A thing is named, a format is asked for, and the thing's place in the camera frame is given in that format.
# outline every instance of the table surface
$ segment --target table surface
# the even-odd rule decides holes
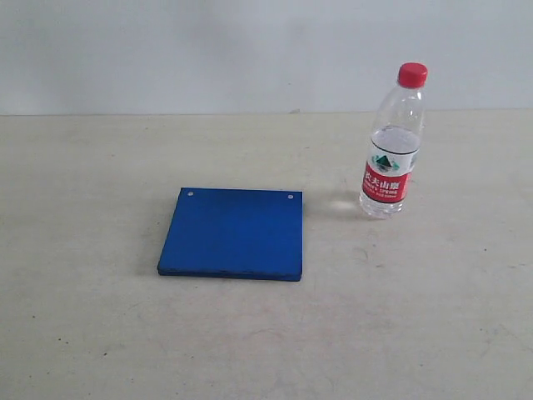
[[[0,118],[0,398],[533,393],[533,110],[429,112],[406,210],[372,114]],[[305,192],[301,282],[159,277],[180,187]]]

